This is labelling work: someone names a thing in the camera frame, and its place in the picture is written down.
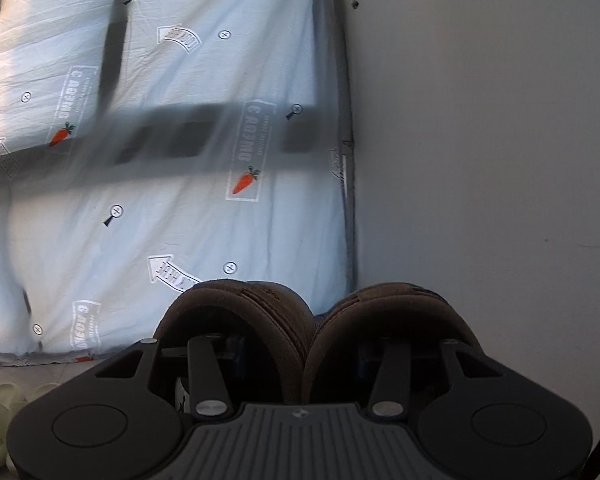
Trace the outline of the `printed white curtain sheet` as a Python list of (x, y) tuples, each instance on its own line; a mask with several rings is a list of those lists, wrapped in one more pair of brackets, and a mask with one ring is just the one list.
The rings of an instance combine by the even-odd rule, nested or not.
[(334, 0), (0, 0), (0, 365), (150, 336), (193, 285), (351, 285)]

